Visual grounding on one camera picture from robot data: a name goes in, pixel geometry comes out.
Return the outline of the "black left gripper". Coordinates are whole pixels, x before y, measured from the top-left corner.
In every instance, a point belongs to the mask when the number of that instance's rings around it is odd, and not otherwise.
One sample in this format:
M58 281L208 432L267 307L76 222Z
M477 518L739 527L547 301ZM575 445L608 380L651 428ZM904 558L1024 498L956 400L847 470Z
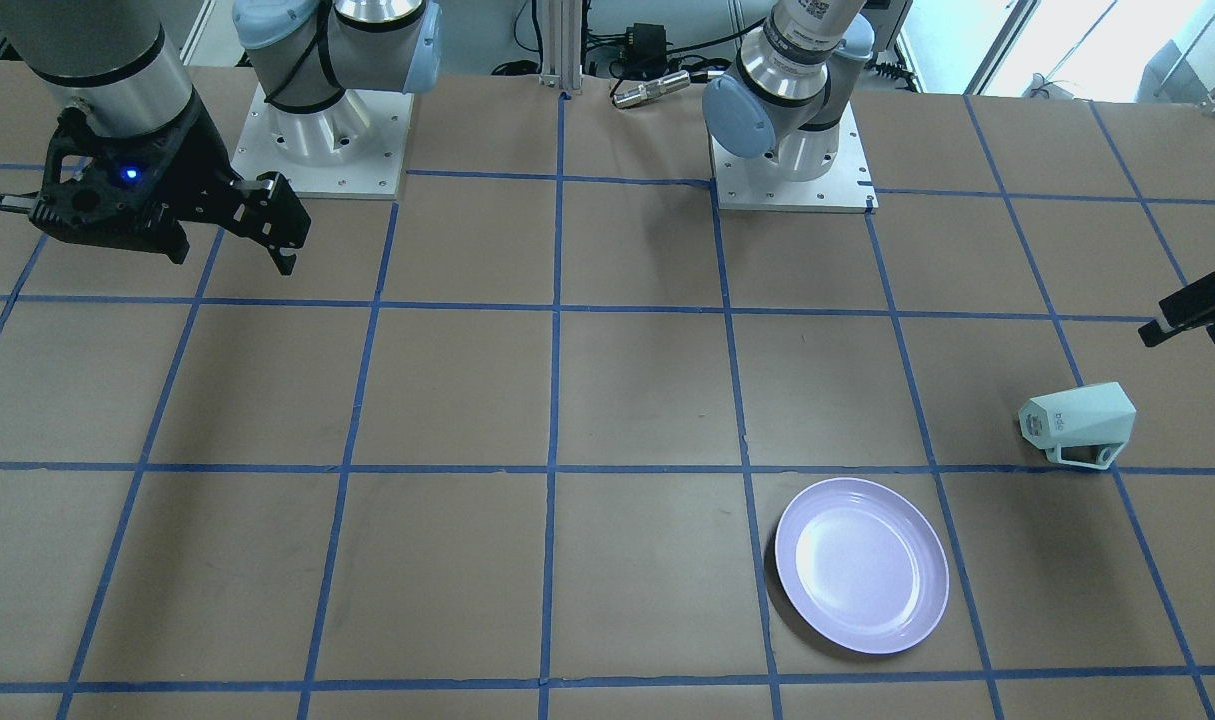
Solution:
M1196 328L1205 328L1215 345L1215 272L1171 293L1160 301L1159 308L1154 319L1138 328L1138 338L1146 347L1159 346L1175 334Z

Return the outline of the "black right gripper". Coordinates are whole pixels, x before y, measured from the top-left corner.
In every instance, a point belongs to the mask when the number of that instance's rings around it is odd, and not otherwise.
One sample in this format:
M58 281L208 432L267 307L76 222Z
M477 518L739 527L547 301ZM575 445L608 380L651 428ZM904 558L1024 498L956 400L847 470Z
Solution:
M182 223L213 223L267 250L292 274L313 220L290 178L241 178L199 96L162 127L130 138L94 131L90 106L60 110L28 219L53 240L162 255L185 263Z

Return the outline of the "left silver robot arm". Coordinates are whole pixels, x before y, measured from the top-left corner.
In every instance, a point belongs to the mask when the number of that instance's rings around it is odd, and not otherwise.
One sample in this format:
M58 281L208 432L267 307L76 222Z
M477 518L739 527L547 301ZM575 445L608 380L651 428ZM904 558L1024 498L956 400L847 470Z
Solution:
M780 161L784 146L836 151L837 127L860 68L872 58L875 32L861 1L778 1L741 41L729 72L702 97L713 141L735 158ZM1206 329L1215 345L1215 272L1171 293L1138 328L1147 347Z

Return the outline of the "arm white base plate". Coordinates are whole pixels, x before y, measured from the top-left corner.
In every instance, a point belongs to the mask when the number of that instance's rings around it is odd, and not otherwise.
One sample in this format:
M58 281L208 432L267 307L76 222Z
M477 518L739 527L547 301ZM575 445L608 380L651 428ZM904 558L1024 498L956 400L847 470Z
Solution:
M281 172L301 199L396 200L414 93L350 90L332 108L286 113L252 96L232 168L242 177Z
M718 205L738 211L872 212L880 206L853 104L835 127L789 135L772 158L710 140Z

